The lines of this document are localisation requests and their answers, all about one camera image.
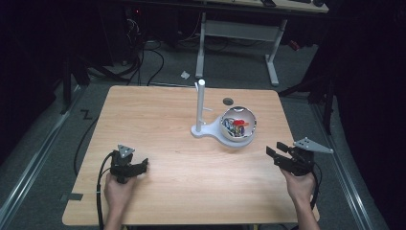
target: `red object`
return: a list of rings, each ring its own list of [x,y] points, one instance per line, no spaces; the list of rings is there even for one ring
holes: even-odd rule
[[[244,120],[234,120],[233,121],[233,125],[234,126],[242,126],[242,125],[244,125]]]

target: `gray carpet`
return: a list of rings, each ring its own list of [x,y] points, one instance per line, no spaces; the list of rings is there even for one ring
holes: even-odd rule
[[[268,43],[256,45],[247,41],[237,40],[236,43],[222,47],[223,44],[208,45],[206,52],[204,79],[207,87],[222,88],[253,88],[282,91],[299,83],[305,70],[317,51],[317,47],[303,48],[293,51],[287,46],[281,46],[275,58],[276,71],[280,79],[280,86],[270,84],[263,55],[270,46]],[[158,43],[148,43],[147,48],[158,47]],[[164,58],[162,70],[152,80],[153,85],[193,85],[196,63],[196,47],[179,46],[172,49],[162,44],[158,49]],[[159,70],[161,58],[154,52],[145,51],[143,66],[141,67],[141,83],[145,85],[148,79]],[[126,67],[117,65],[109,67],[120,72]],[[183,71],[191,74],[184,80],[180,77]],[[82,136],[92,125],[102,110],[107,91],[111,85],[123,84],[107,78],[92,78],[90,85],[79,90],[78,100],[67,115],[54,143],[48,151],[45,164],[29,189],[25,197],[18,199],[20,204],[15,215],[11,215],[8,229],[98,229],[94,227],[70,227],[61,222],[66,206],[64,195],[68,195],[75,183],[75,153],[78,150]],[[132,85],[137,84],[137,76]],[[0,169],[0,203],[5,207],[8,198],[15,188],[17,181],[29,166],[35,154],[41,149],[48,133],[58,120],[59,112],[63,108],[61,87],[56,90],[57,99],[26,133],[15,148],[7,162]],[[336,158],[331,154],[316,153],[316,162],[323,172],[318,208],[321,214],[322,229],[388,229],[384,219],[375,208],[368,189],[359,175],[356,165],[350,155],[343,129],[340,124],[338,109],[334,109],[331,123],[331,136],[324,133],[317,116],[319,105],[308,104],[304,93],[297,93],[282,98],[285,111],[294,139],[308,137],[322,145],[335,148],[345,171],[353,181],[354,188],[365,206],[366,215],[371,221],[370,226],[360,225],[360,220],[349,205],[348,194],[337,170]],[[93,128],[84,138],[79,148],[77,166],[85,154]],[[260,229],[283,229],[278,224],[264,224]]]

